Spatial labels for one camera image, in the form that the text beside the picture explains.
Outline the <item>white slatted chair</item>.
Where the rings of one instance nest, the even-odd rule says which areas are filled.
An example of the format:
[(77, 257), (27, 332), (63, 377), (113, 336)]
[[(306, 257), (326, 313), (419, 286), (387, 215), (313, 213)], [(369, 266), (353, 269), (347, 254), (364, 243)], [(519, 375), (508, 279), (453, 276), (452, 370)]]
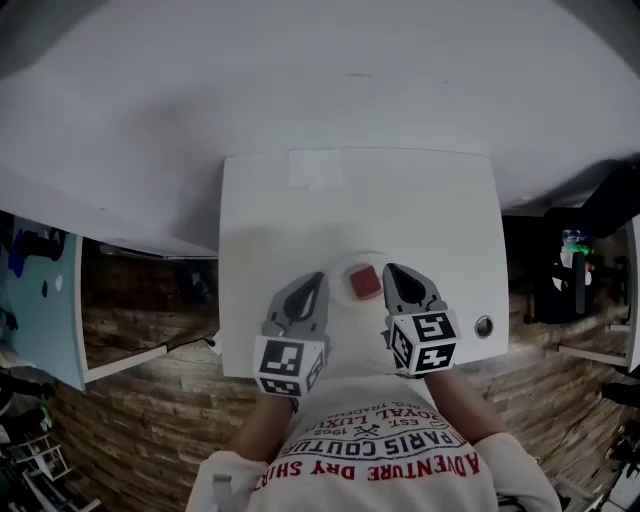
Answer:
[(9, 448), (15, 462), (26, 463), (36, 474), (55, 482), (69, 474), (72, 468), (63, 456), (61, 445), (49, 434), (32, 438)]

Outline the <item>white side desk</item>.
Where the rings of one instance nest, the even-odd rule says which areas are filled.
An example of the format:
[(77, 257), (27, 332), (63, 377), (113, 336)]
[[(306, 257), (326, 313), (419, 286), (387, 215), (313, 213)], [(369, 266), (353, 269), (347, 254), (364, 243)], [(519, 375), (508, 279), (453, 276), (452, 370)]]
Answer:
[(564, 344), (557, 347), (557, 352), (615, 367), (624, 367), (626, 371), (633, 372), (640, 367), (640, 215), (627, 224), (626, 232), (631, 267), (628, 284), (630, 319), (626, 325), (611, 324), (608, 328), (610, 332), (618, 331), (627, 334), (626, 353), (623, 356), (610, 355)]

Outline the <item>person's right forearm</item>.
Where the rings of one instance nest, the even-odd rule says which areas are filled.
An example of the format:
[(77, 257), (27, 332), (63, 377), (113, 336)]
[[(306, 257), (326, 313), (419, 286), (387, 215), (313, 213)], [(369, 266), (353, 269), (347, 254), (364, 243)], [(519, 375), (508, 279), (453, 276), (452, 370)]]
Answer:
[(504, 431), (500, 417), (459, 369), (428, 373), (424, 382), (441, 416), (470, 444)]

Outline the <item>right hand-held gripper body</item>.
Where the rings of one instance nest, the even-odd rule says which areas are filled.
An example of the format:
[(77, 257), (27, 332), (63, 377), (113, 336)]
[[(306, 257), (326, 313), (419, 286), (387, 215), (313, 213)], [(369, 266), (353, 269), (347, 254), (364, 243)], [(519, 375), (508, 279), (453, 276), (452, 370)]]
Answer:
[(453, 310), (387, 313), (383, 332), (395, 371), (402, 376), (424, 376), (450, 369), (459, 341)]

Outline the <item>person's left forearm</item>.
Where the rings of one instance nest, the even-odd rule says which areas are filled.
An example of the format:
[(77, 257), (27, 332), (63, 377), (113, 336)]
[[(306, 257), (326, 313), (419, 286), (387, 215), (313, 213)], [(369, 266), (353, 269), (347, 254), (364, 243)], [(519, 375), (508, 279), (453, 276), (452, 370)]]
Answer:
[(246, 460), (271, 464), (284, 443), (293, 413), (289, 398), (262, 395), (227, 449)]

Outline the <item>black bag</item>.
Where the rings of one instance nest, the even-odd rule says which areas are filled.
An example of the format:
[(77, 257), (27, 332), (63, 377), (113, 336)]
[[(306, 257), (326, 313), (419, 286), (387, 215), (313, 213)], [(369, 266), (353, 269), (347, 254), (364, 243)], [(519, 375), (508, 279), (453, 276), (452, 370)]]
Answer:
[(203, 305), (213, 301), (211, 266), (207, 260), (180, 263), (175, 279), (181, 299), (189, 305)]

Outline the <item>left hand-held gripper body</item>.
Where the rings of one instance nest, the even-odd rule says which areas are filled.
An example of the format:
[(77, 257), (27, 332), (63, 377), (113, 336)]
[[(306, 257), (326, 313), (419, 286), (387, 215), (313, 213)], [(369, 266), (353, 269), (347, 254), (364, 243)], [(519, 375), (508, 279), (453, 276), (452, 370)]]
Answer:
[(306, 397), (327, 365), (327, 320), (289, 324), (265, 321), (254, 345), (253, 375), (260, 390), (293, 399)]

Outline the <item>red block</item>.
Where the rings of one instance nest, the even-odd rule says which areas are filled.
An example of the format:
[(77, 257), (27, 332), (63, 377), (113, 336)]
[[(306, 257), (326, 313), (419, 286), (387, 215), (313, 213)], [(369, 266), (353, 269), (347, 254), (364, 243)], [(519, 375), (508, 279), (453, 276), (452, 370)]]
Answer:
[(360, 301), (369, 300), (382, 292), (379, 277), (371, 265), (351, 271), (349, 282), (355, 297)]

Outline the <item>blue cloth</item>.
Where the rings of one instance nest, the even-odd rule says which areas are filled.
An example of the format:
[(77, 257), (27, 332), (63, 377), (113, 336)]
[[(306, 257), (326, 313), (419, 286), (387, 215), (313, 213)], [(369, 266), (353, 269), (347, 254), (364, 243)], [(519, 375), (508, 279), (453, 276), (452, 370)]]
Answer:
[(22, 242), (24, 238), (24, 231), (20, 229), (12, 242), (11, 250), (9, 252), (8, 268), (13, 274), (20, 278), (24, 270), (25, 258), (22, 256)]

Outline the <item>white desk with grommet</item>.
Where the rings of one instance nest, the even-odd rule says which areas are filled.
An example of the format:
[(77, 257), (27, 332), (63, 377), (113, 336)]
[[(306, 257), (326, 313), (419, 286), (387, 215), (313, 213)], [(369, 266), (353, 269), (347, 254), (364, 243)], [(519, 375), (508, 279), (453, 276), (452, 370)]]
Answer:
[[(260, 153), (225, 161), (219, 236), (224, 373), (253, 374), (254, 343), (273, 296), (294, 279), (327, 275), (352, 252), (379, 251), (437, 286), (460, 332), (463, 364), (504, 354), (506, 255), (490, 161), (408, 149)], [(493, 333), (474, 331), (483, 315)], [(384, 301), (346, 308), (329, 295), (326, 374), (394, 369)]]

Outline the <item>black bottle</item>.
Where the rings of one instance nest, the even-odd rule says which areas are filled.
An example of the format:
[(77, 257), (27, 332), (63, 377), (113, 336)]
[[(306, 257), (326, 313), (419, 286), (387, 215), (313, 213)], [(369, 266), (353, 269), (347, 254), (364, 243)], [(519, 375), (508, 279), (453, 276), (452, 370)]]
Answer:
[(47, 236), (41, 236), (34, 231), (25, 231), (20, 255), (24, 259), (37, 256), (58, 261), (64, 251), (66, 235), (66, 231), (57, 228), (52, 228)]

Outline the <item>person's printed white shirt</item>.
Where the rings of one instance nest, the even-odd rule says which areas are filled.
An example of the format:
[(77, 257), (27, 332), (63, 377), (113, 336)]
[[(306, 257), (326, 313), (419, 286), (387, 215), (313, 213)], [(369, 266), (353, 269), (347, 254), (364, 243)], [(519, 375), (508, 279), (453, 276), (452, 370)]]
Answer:
[(186, 512), (562, 512), (516, 438), (504, 429), (470, 444), (424, 377), (329, 379), (301, 402), (289, 398), (294, 413), (275, 460), (227, 446), (213, 453)]

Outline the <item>white plate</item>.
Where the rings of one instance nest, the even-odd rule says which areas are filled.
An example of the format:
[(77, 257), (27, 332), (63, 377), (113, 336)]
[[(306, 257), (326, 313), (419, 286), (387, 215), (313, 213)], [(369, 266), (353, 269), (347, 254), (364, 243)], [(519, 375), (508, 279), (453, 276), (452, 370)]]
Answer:
[[(352, 252), (340, 260), (329, 274), (332, 299), (346, 308), (364, 309), (383, 302), (382, 273), (390, 260), (379, 251)], [(369, 292), (358, 295), (351, 280), (353, 274), (365, 271)]]

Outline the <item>pile of small packets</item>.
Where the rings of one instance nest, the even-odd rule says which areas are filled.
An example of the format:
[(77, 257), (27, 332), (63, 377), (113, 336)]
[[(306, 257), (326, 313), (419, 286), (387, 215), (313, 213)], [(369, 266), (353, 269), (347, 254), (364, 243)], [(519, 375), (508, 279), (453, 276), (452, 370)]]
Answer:
[(586, 258), (585, 266), (585, 285), (589, 286), (592, 282), (592, 271), (594, 265), (588, 258), (594, 253), (591, 238), (583, 235), (579, 230), (564, 230), (562, 232), (563, 245), (560, 252), (560, 261), (563, 267), (571, 268), (573, 266), (573, 255), (583, 254)]

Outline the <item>white table with clutter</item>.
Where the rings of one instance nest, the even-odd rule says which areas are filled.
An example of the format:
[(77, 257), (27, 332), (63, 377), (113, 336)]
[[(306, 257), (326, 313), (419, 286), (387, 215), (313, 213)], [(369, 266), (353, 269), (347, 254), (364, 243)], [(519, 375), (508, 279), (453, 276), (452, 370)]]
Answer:
[[(16, 217), (13, 240), (20, 229), (47, 236), (52, 228)], [(69, 233), (58, 261), (28, 257), (20, 278), (8, 268), (9, 255), (0, 255), (0, 306), (17, 321), (17, 329), (8, 333), (8, 345), (37, 368), (80, 391), (89, 382), (168, 353), (167, 346), (160, 344), (115, 362), (95, 368), (89, 366), (81, 308), (82, 252), (83, 238)], [(60, 291), (54, 284), (58, 275), (64, 278)], [(46, 298), (41, 294), (44, 281), (48, 283)]]

